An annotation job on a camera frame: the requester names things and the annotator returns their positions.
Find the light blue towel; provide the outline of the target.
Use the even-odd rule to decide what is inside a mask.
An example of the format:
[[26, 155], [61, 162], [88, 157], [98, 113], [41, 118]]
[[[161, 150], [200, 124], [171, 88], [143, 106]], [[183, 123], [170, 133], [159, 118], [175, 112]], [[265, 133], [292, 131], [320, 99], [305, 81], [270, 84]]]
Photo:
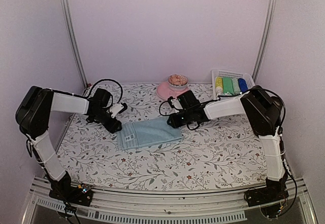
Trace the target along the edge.
[[117, 146], [120, 150], [136, 149], [157, 144], [182, 140], [180, 129], [167, 124], [167, 118], [127, 122], [117, 133]]

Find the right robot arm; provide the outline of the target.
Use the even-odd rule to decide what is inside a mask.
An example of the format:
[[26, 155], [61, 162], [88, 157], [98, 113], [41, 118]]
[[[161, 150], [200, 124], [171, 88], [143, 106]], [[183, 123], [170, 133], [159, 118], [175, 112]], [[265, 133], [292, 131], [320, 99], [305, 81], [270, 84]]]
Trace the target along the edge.
[[167, 100], [175, 112], [168, 115], [167, 124], [173, 128], [233, 116], [245, 115], [254, 134], [262, 143], [267, 163], [267, 184], [263, 198], [272, 202], [282, 194], [283, 183], [287, 180], [285, 149], [282, 140], [286, 107], [276, 93], [254, 86], [239, 95], [223, 95], [220, 100], [200, 102], [191, 90], [176, 98]]

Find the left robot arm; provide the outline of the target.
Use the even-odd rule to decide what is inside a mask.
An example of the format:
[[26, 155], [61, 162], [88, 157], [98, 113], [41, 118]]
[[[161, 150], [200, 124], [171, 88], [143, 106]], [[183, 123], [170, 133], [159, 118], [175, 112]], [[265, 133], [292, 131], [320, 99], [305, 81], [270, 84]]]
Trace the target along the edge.
[[19, 105], [15, 119], [19, 130], [27, 137], [27, 149], [45, 170], [52, 189], [65, 201], [76, 193], [71, 177], [61, 165], [50, 140], [48, 127], [51, 112], [86, 115], [89, 122], [100, 123], [110, 132], [122, 129], [117, 114], [127, 109], [126, 103], [109, 105], [111, 94], [98, 88], [90, 98], [72, 93], [32, 86]]

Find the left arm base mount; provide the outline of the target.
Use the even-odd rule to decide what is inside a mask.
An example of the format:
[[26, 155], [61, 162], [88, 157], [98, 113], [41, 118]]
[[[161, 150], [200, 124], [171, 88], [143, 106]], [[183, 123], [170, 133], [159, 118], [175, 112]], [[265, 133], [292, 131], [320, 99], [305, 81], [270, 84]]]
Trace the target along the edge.
[[51, 183], [49, 197], [61, 200], [64, 203], [77, 204], [89, 207], [93, 197], [93, 191], [84, 185], [71, 186], [70, 183]]

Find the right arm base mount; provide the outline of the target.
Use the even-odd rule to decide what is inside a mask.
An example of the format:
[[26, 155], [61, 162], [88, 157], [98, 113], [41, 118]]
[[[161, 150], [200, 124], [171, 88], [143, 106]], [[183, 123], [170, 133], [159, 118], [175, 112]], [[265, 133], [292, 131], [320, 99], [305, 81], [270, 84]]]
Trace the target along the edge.
[[260, 188], [249, 188], [244, 193], [244, 200], [247, 202], [249, 207], [268, 204], [280, 200], [284, 200], [289, 197], [286, 186], [284, 189], [277, 189], [274, 186], [271, 187], [260, 187]]

